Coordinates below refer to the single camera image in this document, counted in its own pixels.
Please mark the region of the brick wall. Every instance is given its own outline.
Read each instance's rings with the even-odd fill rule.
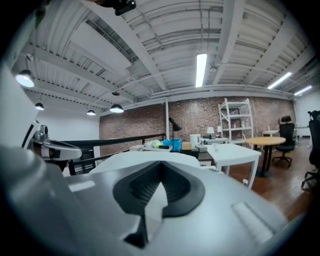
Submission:
[[[134,136],[166,133],[166,107],[164,104],[151,105],[130,109],[121,114],[109,114],[100,117],[100,139],[126,138]],[[108,154],[128,150],[142,141],[101,146],[100,154]]]
[[[228,97],[228,101],[242,102],[245,97]],[[182,138],[189,141],[190,134],[206,135],[208,127],[220,125],[218,104],[223,103],[224,97],[211,97],[188,99],[177,102],[169,102],[169,116],[182,127],[181,131],[174,133],[175,138]],[[276,129],[277,120],[283,116],[290,115],[292,121],[296,122],[294,105],[292,101],[251,97],[249,98],[253,117],[254,136],[266,131],[268,125],[270,129]],[[241,109],[241,113],[249,113],[249,109]],[[123,114],[110,114],[100,118],[100,139],[123,138],[132,136],[142,136],[160,134],[166,132],[165,105],[157,104],[140,107],[125,111]],[[240,127],[239,120],[233,120],[231,126]],[[247,137],[251,136],[250,131],[246,131]],[[240,138],[241,132],[232,132],[233,138]],[[101,147],[101,155],[107,155],[129,149],[130,146],[139,144],[140,141],[128,142]]]

